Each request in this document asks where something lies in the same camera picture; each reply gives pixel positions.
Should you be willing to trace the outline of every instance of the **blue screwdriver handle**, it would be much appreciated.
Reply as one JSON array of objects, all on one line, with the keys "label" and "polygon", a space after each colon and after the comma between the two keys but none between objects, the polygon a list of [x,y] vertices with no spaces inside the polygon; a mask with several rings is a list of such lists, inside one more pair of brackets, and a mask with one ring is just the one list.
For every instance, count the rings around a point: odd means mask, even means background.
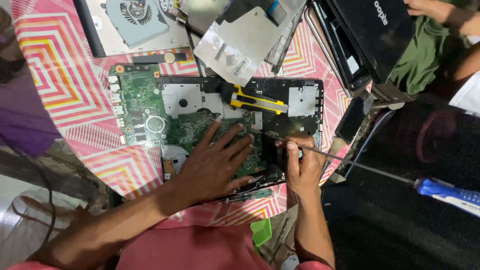
[{"label": "blue screwdriver handle", "polygon": [[415,188],[421,195],[446,202],[480,218],[480,192],[456,188],[430,179],[418,179]]}]

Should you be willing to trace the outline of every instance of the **yellow box cutter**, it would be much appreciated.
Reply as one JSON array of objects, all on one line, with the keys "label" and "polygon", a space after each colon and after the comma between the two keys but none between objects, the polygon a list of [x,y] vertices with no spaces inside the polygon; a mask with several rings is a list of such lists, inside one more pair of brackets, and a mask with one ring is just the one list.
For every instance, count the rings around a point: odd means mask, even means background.
[{"label": "yellow box cutter", "polygon": [[281,114],[287,112],[289,105],[282,101],[258,94],[254,89],[241,88],[238,85],[224,83],[221,95],[223,100],[235,107],[254,111],[267,111]]}]

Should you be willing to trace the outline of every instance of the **pink tablecloth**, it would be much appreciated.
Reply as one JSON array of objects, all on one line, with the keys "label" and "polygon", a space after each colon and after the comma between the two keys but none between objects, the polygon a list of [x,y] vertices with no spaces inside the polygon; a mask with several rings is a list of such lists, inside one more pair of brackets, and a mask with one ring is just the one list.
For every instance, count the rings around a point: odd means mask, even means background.
[{"label": "pink tablecloth", "polygon": [[[78,158],[103,182],[126,198],[135,198],[162,184],[160,150],[122,146],[105,78],[110,66],[131,62],[130,55],[93,58],[72,0],[15,0],[12,13],[20,47],[45,108]],[[198,75],[192,53],[186,61],[161,64],[162,74]],[[255,76],[271,77],[263,63]],[[306,22],[293,38],[283,64],[284,77],[324,81],[322,150],[350,99],[343,92]],[[344,156],[348,147],[339,152]],[[321,183],[338,166],[335,160]],[[196,206],[163,222],[165,227],[190,224],[221,226],[270,218],[287,209],[287,186],[274,188],[273,198]]]}]

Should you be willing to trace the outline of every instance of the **green circuit board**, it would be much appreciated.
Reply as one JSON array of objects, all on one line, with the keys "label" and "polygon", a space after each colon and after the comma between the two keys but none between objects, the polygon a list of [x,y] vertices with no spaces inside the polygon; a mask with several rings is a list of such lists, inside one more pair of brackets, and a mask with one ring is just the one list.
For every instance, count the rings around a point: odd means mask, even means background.
[{"label": "green circuit board", "polygon": [[[113,109],[118,115],[117,124],[123,131],[122,143],[143,144],[147,148],[177,145],[190,154],[220,113],[198,111],[179,114],[176,119],[167,115],[163,88],[156,85],[157,76],[158,65],[115,65],[110,68],[111,99],[116,103]],[[235,175],[244,176],[265,170],[266,162],[261,160],[261,133],[254,129],[255,116],[252,112],[246,112],[243,118],[223,119],[213,142],[237,123],[242,123],[244,128],[232,141],[253,134],[254,142],[252,153]]]}]

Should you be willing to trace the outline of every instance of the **hand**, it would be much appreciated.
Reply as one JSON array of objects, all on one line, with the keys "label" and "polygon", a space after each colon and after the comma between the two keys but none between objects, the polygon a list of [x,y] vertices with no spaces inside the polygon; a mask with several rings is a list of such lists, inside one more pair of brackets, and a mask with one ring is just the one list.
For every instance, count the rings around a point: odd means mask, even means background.
[{"label": "hand", "polygon": [[230,181],[233,173],[250,155],[253,135],[248,134],[228,148],[224,148],[243,130],[243,124],[239,123],[210,145],[221,122],[222,119],[219,117],[210,125],[202,140],[193,148],[192,154],[182,165],[179,175],[173,180],[181,181],[186,186],[187,196],[194,200],[193,203],[226,196],[246,185],[252,178],[243,176]]},{"label": "hand", "polygon": [[408,13],[410,16],[428,15],[428,10],[432,4],[432,0],[403,0],[408,5]]},{"label": "hand", "polygon": [[312,194],[319,190],[322,167],[325,156],[308,149],[302,150],[299,160],[299,148],[297,144],[317,149],[312,136],[294,135],[286,138],[287,141],[276,141],[278,147],[287,148],[287,185],[298,196]]}]

